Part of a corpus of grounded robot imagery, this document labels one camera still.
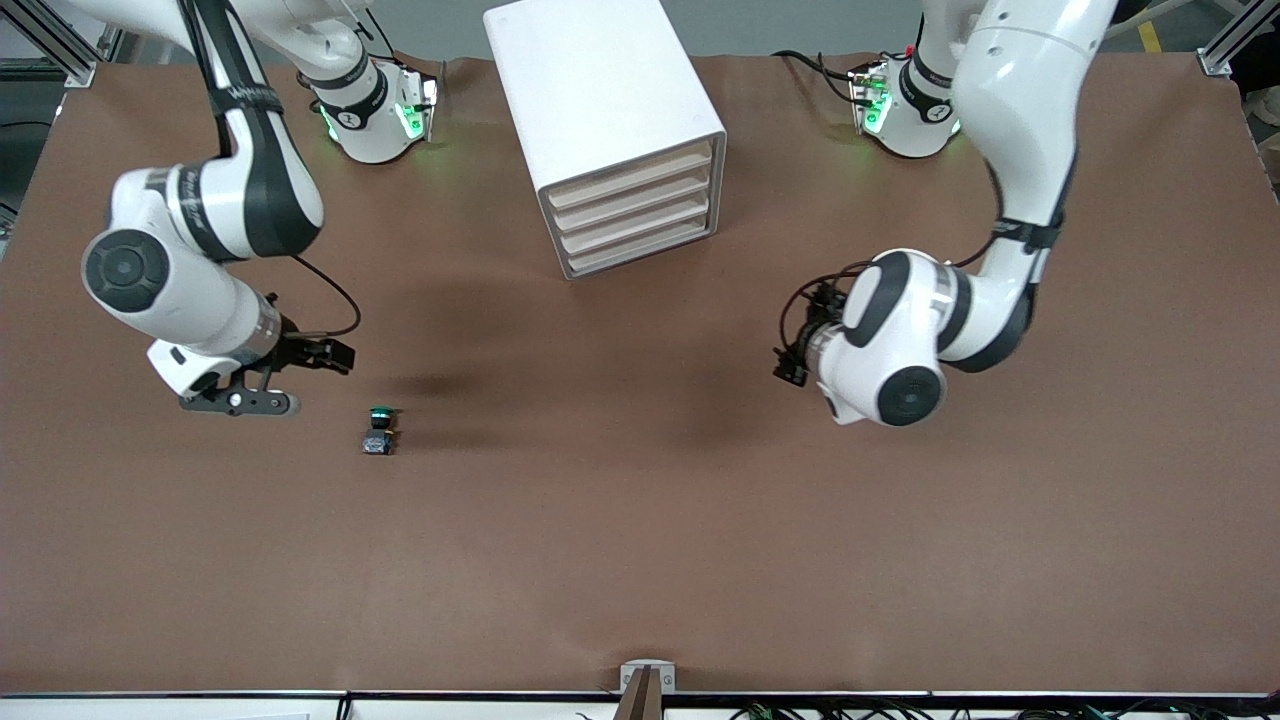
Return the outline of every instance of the green led light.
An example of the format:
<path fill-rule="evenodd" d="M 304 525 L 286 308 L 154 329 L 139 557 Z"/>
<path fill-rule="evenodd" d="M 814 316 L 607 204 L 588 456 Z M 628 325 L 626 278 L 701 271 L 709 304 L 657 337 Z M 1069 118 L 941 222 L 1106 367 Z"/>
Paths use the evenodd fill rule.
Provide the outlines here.
<path fill-rule="evenodd" d="M 890 111 L 891 97 L 892 96 L 888 92 L 881 92 L 881 96 L 877 97 L 872 102 L 872 106 L 867 109 L 867 132 L 879 132 L 881 128 L 884 127 L 884 115 Z"/>
<path fill-rule="evenodd" d="M 412 106 L 406 108 L 397 102 L 396 115 L 401 119 L 401 124 L 404 126 L 404 135 L 407 135 L 410 140 L 422 137 L 422 113 L 415 110 Z"/>
<path fill-rule="evenodd" d="M 320 117 L 324 118 L 324 124 L 329 128 L 329 137 L 334 142 L 338 142 L 338 131 L 333 129 L 333 120 L 329 119 L 329 113 L 325 111 L 323 105 L 320 106 Z"/>

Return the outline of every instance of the brown table surface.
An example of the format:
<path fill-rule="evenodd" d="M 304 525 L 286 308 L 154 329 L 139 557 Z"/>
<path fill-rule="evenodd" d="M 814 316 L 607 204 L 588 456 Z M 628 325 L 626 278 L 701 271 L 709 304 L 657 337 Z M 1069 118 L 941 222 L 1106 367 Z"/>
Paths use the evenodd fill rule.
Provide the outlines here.
<path fill-rule="evenodd" d="M 72 92 L 0 265 L 0 689 L 586 689 L 636 656 L 687 689 L 1274 689 L 1280 223 L 1234 86 L 1098 58 L 1030 334 L 892 430 L 771 377 L 777 314 L 883 249 L 968 255 L 980 158 L 891 158 L 788 61 L 695 64 L 721 232 L 580 282 L 490 63 L 385 167 L 273 68 L 307 256 L 366 318 L 355 374 L 276 379 L 292 420 L 179 411 L 81 287 L 116 176 L 212 152 L 195 70 Z M 347 322 L 288 260 L 236 272 Z M 398 456 L 358 454 L 371 405 Z"/>

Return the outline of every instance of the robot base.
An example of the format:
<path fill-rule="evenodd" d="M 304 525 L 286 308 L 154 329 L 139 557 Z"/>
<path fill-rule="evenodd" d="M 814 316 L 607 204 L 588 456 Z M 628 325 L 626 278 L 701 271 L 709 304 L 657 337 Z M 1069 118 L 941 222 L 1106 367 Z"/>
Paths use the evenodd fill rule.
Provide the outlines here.
<path fill-rule="evenodd" d="M 960 131 L 960 120 L 947 122 L 952 114 L 947 105 L 941 122 L 925 122 L 901 94 L 891 90 L 899 87 L 909 61 L 890 58 L 865 74 L 850 78 L 850 96 L 870 104 L 867 108 L 854 105 L 854 124 L 859 133 L 876 138 L 893 155 L 928 158 L 942 150 Z"/>
<path fill-rule="evenodd" d="M 358 163 L 379 165 L 404 154 L 416 142 L 431 141 L 431 124 L 439 99 L 439 83 L 406 65 L 374 59 L 389 92 L 371 115 L 361 119 L 339 108 L 320 106 L 329 137 Z"/>

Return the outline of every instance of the floor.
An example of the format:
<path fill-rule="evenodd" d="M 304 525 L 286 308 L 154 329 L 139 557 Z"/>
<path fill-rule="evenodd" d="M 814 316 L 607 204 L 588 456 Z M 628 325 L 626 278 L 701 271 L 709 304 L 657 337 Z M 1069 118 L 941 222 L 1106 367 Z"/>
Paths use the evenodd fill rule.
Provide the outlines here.
<path fill-rule="evenodd" d="M 489 58 L 484 35 L 484 10 L 507 0 L 379 0 L 375 13 L 397 50 L 429 59 L 460 56 Z M 77 15 L 65 0 L 52 0 L 86 36 L 97 26 Z M 783 47 L 808 54 L 859 50 L 893 50 L 915 37 L 919 22 L 916 3 L 882 0 L 797 0 L 786 13 L 777 12 L 776 0 L 663 0 L 672 24 L 692 55 L 767 55 Z M 1130 31 L 1107 40 L 1103 51 L 1189 51 L 1204 45 L 1230 14 L 1212 0 L 1196 0 L 1157 18 L 1151 28 Z M 6 19 L 0 19 L 0 68 L 9 69 L 15 59 L 35 53 Z M 173 54 L 142 53 L 143 61 L 169 59 Z M 184 53 L 178 53 L 182 61 Z M 262 54 L 264 61 L 283 61 L 275 53 Z M 49 79 L 4 79 L 0 72 L 0 255 L 6 227 L 22 206 L 36 163 L 44 147 L 47 127 L 61 101 L 63 87 Z M 1270 128 L 1254 123 L 1256 135 Z"/>

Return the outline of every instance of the black cable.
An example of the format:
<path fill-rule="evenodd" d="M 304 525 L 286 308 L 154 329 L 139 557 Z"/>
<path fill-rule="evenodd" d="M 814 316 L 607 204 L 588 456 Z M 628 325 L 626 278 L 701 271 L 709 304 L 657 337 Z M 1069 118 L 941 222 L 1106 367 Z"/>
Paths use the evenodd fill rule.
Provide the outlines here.
<path fill-rule="evenodd" d="M 829 87 L 831 91 L 836 94 L 836 97 L 840 97 L 841 100 L 844 100 L 845 102 L 849 102 L 850 105 L 858 105 L 859 108 L 870 108 L 872 106 L 872 101 L 870 100 L 863 100 L 860 97 L 851 97 L 849 95 L 845 95 L 844 92 L 840 91 L 838 87 L 836 87 L 836 82 L 831 79 L 831 72 L 827 69 L 827 65 L 823 64 L 823 61 L 822 61 L 822 53 L 818 53 L 818 67 L 820 68 L 820 72 L 822 72 L 822 79 L 827 81 L 827 87 Z M 849 82 L 849 76 L 847 74 L 845 76 L 845 82 Z"/>
<path fill-rule="evenodd" d="M 311 87 L 311 81 L 307 79 L 307 76 L 302 74 L 302 70 L 298 70 L 298 74 L 294 77 L 294 79 L 297 79 L 298 85 L 302 86 L 303 88 L 310 90 L 311 92 L 315 92 L 315 90 Z M 311 110 L 312 113 L 315 113 L 315 114 L 319 115 L 320 114 L 320 99 L 319 97 L 311 99 L 311 102 L 307 104 L 307 110 Z"/>
<path fill-rule="evenodd" d="M 818 711 L 818 717 L 822 720 L 845 720 L 841 715 L 841 710 L 827 703 L 814 703 L 814 710 Z"/>
<path fill-rule="evenodd" d="M 974 263 L 978 261 L 979 258 L 982 258 L 983 255 L 986 255 L 987 251 L 991 250 L 991 246 L 995 245 L 995 243 L 996 243 L 996 236 L 991 236 L 989 238 L 987 238 L 987 242 L 982 247 L 978 249 L 977 252 L 974 252 L 973 255 L 965 258 L 964 260 L 960 260 L 959 263 L 951 263 L 951 265 L 956 266 L 956 268 L 964 268 L 964 266 L 968 266 L 968 265 L 973 265 Z"/>
<path fill-rule="evenodd" d="M 870 263 L 861 263 L 861 264 L 863 265 L 870 265 Z M 906 705 L 904 702 L 899 702 L 896 700 L 886 700 L 884 702 L 887 702 L 895 710 L 897 710 L 899 712 L 901 712 L 902 716 L 906 717 L 908 720 L 933 720 L 933 716 L 931 716 L 928 712 L 920 710 L 919 707 L 914 707 L 914 706 Z"/>
<path fill-rule="evenodd" d="M 214 67 L 209 61 L 209 49 L 205 47 L 205 33 L 201 32 L 200 23 L 197 22 L 196 4 L 193 0 L 179 0 L 178 6 L 182 10 L 182 22 L 187 26 L 187 35 L 191 36 L 191 51 L 196 56 L 200 74 L 205 78 L 205 90 L 209 92 L 211 104 L 214 92 L 218 90 L 218 82 L 214 78 Z M 214 124 L 218 127 L 218 156 L 230 158 L 232 136 L 230 131 L 227 129 L 227 118 L 215 110 Z"/>
<path fill-rule="evenodd" d="M 881 710 L 878 707 L 874 708 L 874 710 L 872 710 L 872 711 L 869 711 L 869 712 L 867 712 L 865 715 L 863 715 L 858 720 L 870 720 L 872 717 L 876 717 L 876 716 L 884 717 L 884 720 L 899 720 L 897 717 L 893 717 L 892 715 L 890 715 L 888 711 Z"/>
<path fill-rule="evenodd" d="M 846 70 L 844 73 L 838 73 L 838 72 L 832 70 L 831 68 L 828 68 L 827 64 L 822 61 L 822 53 L 818 53 L 818 59 L 817 60 L 812 60 L 806 55 L 804 55 L 801 53 L 796 53 L 795 50 L 778 50 L 777 53 L 773 54 L 773 56 L 774 58 L 794 58 L 796 60 L 800 60 L 810 70 L 822 74 L 822 79 L 827 81 L 827 87 L 829 87 L 831 91 L 835 92 L 837 97 L 840 97 L 841 100 L 844 100 L 845 102 L 849 102 L 851 105 L 858 105 L 859 108 L 870 108 L 872 104 L 870 104 L 869 100 L 855 99 L 855 97 L 851 97 L 851 96 L 845 95 L 844 92 L 841 92 L 841 90 L 838 87 L 836 87 L 836 83 L 833 82 L 833 78 L 849 82 L 849 73 L 855 73 L 855 72 L 865 70 L 867 68 L 869 68 L 870 65 L 873 65 L 874 61 L 872 61 L 872 63 L 863 63 L 861 65 L 858 65 L 856 68 L 851 68 L 851 69 L 849 69 L 849 70 Z"/>
<path fill-rule="evenodd" d="M 396 59 L 396 46 L 392 45 L 390 38 L 387 37 L 387 31 L 383 29 L 383 23 L 378 22 L 378 17 L 375 17 L 374 12 L 370 10 L 369 8 L 365 8 L 365 14 L 369 15 L 370 22 L 374 23 L 375 28 L 378 28 L 378 35 L 381 36 L 383 45 L 387 46 L 387 54 L 388 54 L 388 56 L 384 58 L 384 59 L 385 60 L 394 60 Z"/>
<path fill-rule="evenodd" d="M 1129 707 L 1121 710 L 1120 712 L 1114 712 L 1114 714 L 1108 715 L 1108 717 L 1111 717 L 1112 720 L 1119 720 L 1120 717 L 1124 717 L 1125 715 L 1128 715 L 1130 712 L 1134 712 L 1135 710 L 1138 710 L 1138 708 L 1140 708 L 1143 706 L 1152 705 L 1152 703 L 1158 705 L 1162 708 L 1167 708 L 1167 712 L 1184 712 L 1189 717 L 1192 717 L 1193 720 L 1206 720 L 1206 716 L 1204 716 L 1206 711 L 1210 711 L 1210 712 L 1221 712 L 1221 711 L 1217 711 L 1217 710 L 1212 710 L 1212 708 L 1207 708 L 1207 707 L 1201 707 L 1198 705 L 1193 705 L 1190 702 L 1183 702 L 1183 701 L 1179 701 L 1179 700 L 1169 700 L 1169 698 L 1160 698 L 1160 697 L 1148 697 L 1148 698 L 1139 700 L 1138 702 L 1130 705 Z"/>
<path fill-rule="evenodd" d="M 1272 712 L 1280 710 L 1280 705 L 1277 705 L 1276 701 L 1280 701 L 1280 691 L 1276 691 L 1257 702 L 1236 700 L 1226 712 L 1229 715 L 1257 716 L 1262 720 L 1268 720 Z"/>
<path fill-rule="evenodd" d="M 1079 712 L 1029 708 L 1019 712 L 1016 720 L 1069 720 L 1079 715 Z"/>
<path fill-rule="evenodd" d="M 360 22 L 360 18 L 356 18 L 356 36 L 358 37 L 361 35 L 367 37 L 370 42 L 374 41 L 374 33 L 369 32 L 369 28 L 365 27 L 365 23 Z"/>
<path fill-rule="evenodd" d="M 20 128 L 23 126 L 45 126 L 46 128 L 51 128 L 54 127 L 54 123 L 49 123 L 45 120 L 18 120 L 15 123 L 5 123 L 0 126 L 0 128 Z"/>
<path fill-rule="evenodd" d="M 312 265 L 311 263 L 308 263 L 301 255 L 292 255 L 291 258 L 293 258 L 294 260 L 297 260 L 298 264 L 302 265 L 303 268 L 306 268 L 306 269 L 311 270 L 312 273 L 315 273 L 316 277 L 319 277 L 324 282 L 329 283 L 329 287 L 332 287 L 335 291 L 338 291 L 338 295 L 340 295 L 342 299 L 346 300 L 347 304 L 351 305 L 351 309 L 356 313 L 356 319 L 349 325 L 347 325 L 346 328 L 342 328 L 340 331 L 300 332 L 300 333 L 289 333 L 289 337 L 293 337 L 293 338 L 307 338 L 307 340 L 326 340 L 326 338 L 332 338 L 332 337 L 342 337 L 342 336 L 344 336 L 347 333 L 355 332 L 355 329 L 360 327 L 361 320 L 364 320 L 364 315 L 360 311 L 360 305 L 356 302 L 356 299 L 352 297 L 351 293 L 346 291 L 346 288 L 343 288 L 340 284 L 338 284 L 337 281 L 334 281 L 333 278 L 330 278 L 326 274 L 324 274 L 324 270 L 321 270 L 320 268 L 316 268 L 315 265 Z"/>
<path fill-rule="evenodd" d="M 786 707 L 768 706 L 759 702 L 753 702 L 751 705 L 739 710 L 737 712 L 731 715 L 728 720 L 737 720 L 744 715 L 749 717 L 756 717 L 764 714 L 768 714 L 771 717 L 776 717 L 777 720 L 804 720 L 804 717 L 801 717 L 794 710 L 787 710 Z"/>
<path fill-rule="evenodd" d="M 343 693 L 343 696 L 338 698 L 338 712 L 334 714 L 334 720 L 351 720 L 351 711 L 353 706 L 355 702 L 351 693 Z"/>
<path fill-rule="evenodd" d="M 794 341 L 787 336 L 787 315 L 791 313 L 791 306 L 795 305 L 796 300 L 804 297 L 805 291 L 808 291 L 810 287 L 817 287 L 826 282 L 832 282 L 832 281 L 838 282 L 845 278 L 856 278 L 859 274 L 861 274 L 863 269 L 865 269 L 869 265 L 870 261 L 868 260 L 859 260 L 858 263 L 850 263 L 849 265 L 841 268 L 838 273 L 832 273 L 829 275 L 819 275 L 796 288 L 796 291 L 791 293 L 791 297 L 787 299 L 786 305 L 782 306 L 782 315 L 778 316 L 778 337 L 782 340 L 782 348 L 786 350 L 787 347 L 794 345 Z"/>
<path fill-rule="evenodd" d="M 809 69 L 813 70 L 813 72 L 815 72 L 815 73 L 823 73 L 823 74 L 826 74 L 828 77 L 833 77 L 836 79 L 849 79 L 849 76 L 842 76 L 842 74 L 837 73 L 836 70 L 828 70 L 824 65 L 820 65 L 820 64 L 813 61 L 812 59 L 809 59 L 808 55 L 805 55 L 803 53 L 796 53 L 795 50 L 778 50 L 772 56 L 773 58 L 794 58 L 796 60 L 800 60 L 805 65 L 808 65 Z"/>

